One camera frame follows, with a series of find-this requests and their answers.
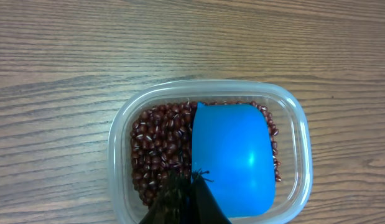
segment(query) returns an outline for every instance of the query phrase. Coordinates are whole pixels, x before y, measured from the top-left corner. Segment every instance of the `blue object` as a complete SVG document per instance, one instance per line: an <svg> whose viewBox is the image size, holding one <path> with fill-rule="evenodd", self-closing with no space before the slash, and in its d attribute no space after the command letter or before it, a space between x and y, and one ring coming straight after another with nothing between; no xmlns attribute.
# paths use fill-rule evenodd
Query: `blue object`
<svg viewBox="0 0 385 224"><path fill-rule="evenodd" d="M251 105L198 104L192 170L204 177L227 217L263 214L275 197L271 140L264 116Z"/></svg>

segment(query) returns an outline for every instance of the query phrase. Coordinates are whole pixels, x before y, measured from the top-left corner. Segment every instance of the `table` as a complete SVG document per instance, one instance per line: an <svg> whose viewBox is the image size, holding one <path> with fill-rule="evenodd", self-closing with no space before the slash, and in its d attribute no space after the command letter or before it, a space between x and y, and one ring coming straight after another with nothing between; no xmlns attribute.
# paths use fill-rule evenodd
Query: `table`
<svg viewBox="0 0 385 224"><path fill-rule="evenodd" d="M385 1L0 1L0 223L116 223L106 143L154 84L280 85L309 123L292 223L385 223Z"/></svg>

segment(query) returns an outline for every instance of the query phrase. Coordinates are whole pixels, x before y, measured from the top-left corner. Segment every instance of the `transparent container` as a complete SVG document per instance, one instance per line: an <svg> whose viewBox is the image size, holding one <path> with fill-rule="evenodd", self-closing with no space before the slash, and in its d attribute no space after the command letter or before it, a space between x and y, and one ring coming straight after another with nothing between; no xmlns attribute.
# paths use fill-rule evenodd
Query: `transparent container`
<svg viewBox="0 0 385 224"><path fill-rule="evenodd" d="M279 129L278 160L282 182L276 184L272 207L257 217L232 218L232 223L286 223L304 208L312 187L312 158L307 119L299 102L272 84L241 80L186 80L152 86L131 97L113 120L108 139L109 187L120 223L139 223L148 212L131 179L131 124L154 105L182 101L256 101L273 114Z"/></svg>

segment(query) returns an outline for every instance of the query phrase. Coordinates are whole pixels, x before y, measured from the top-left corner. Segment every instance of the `clear plastic container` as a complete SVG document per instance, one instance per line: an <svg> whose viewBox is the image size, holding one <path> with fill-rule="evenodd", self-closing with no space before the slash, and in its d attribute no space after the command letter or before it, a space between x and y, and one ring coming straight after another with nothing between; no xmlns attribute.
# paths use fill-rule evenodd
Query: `clear plastic container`
<svg viewBox="0 0 385 224"><path fill-rule="evenodd" d="M131 97L113 120L108 139L109 187L120 223L139 223L147 213L131 179L132 122L154 105L182 101L256 101L269 108L279 129L278 160L282 182L274 204L257 217L232 218L232 223L286 223L304 208L312 187L312 158L307 119L299 102L272 84L241 80L186 80L152 86Z"/></svg>

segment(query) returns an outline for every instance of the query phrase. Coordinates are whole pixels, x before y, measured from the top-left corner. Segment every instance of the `wood grain surface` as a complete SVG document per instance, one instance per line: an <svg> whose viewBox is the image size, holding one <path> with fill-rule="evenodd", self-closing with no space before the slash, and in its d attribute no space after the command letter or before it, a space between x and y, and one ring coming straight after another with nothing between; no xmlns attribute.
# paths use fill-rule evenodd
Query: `wood grain surface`
<svg viewBox="0 0 385 224"><path fill-rule="evenodd" d="M116 223L112 119L196 78L301 102L314 183L292 223L385 223L385 0L0 0L0 223Z"/></svg>

